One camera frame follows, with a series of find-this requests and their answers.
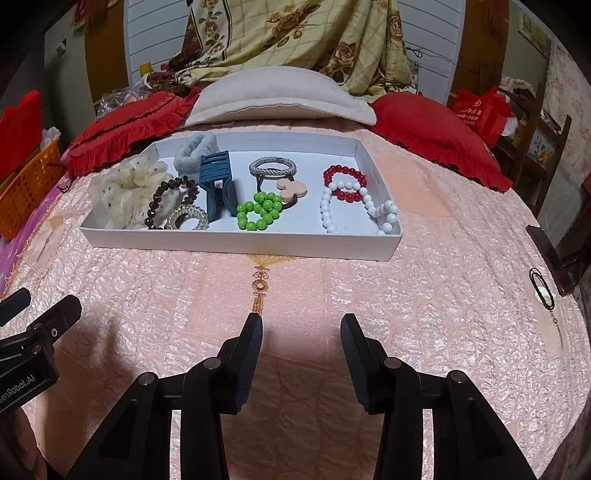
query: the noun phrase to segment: black cord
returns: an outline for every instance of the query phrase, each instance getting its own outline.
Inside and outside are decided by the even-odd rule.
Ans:
[[[548,292],[548,295],[550,295],[550,300],[551,300],[550,304],[548,304],[546,302],[546,298],[542,295],[542,292],[540,291],[540,288],[539,288],[538,284],[536,283],[536,279],[539,279],[542,282],[542,285],[544,286],[544,288]],[[548,288],[548,284],[546,283],[546,280],[544,280],[544,277],[542,277],[542,274],[540,273],[540,271],[535,267],[530,270],[530,280],[534,286],[535,292],[538,294],[538,297],[540,298],[540,300],[541,300],[542,304],[544,305],[544,307],[546,308],[546,310],[548,310],[549,312],[554,310],[554,306],[556,305],[554,303],[554,296],[552,295],[552,292]]]

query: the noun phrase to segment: red shopping bag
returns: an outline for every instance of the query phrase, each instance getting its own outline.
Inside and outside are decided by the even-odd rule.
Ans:
[[[511,114],[511,107],[497,94],[496,86],[480,97],[460,88],[452,110],[491,148],[499,140]]]

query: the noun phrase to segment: screw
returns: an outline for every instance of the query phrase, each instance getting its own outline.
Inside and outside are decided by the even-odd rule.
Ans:
[[[384,359],[384,365],[392,370],[396,370],[402,366],[402,362],[395,356],[389,356]]]
[[[468,379],[466,374],[460,370],[453,370],[450,376],[454,382],[458,383],[464,383]]]
[[[154,375],[152,372],[146,372],[144,374],[141,374],[138,378],[138,382],[140,385],[150,385],[154,380],[156,379],[156,375]]]
[[[206,358],[205,361],[203,362],[203,366],[205,368],[207,368],[208,370],[215,370],[221,364],[222,364],[222,361],[216,356],[211,356],[210,358]]]

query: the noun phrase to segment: bed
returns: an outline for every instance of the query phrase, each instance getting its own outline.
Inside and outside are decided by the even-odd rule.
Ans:
[[[215,131],[249,129],[361,140],[402,212],[395,255],[369,262],[96,249],[78,228],[91,208],[91,176],[79,179],[46,212],[7,287],[28,288],[33,302],[4,335],[66,294],[83,305],[57,344],[60,381],[25,406],[46,458],[66,473],[137,375],[187,371],[255,310],[265,338],[251,394],[238,416],[223,418],[231,478],[370,479],[382,419],[357,403],[342,354],[339,322],[354,312],[368,336],[415,369],[466,371],[541,475],[583,409],[591,357],[572,296],[551,284],[562,346],[536,299],[530,268],[551,276],[517,194],[488,190],[342,119],[244,121]],[[178,428],[175,416],[172,478]],[[432,476],[426,435],[423,477]]]

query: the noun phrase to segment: floral blanket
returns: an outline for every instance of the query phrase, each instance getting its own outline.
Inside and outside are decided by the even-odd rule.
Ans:
[[[195,0],[181,52],[152,88],[191,88],[240,69],[317,70],[353,95],[411,83],[397,0]]]

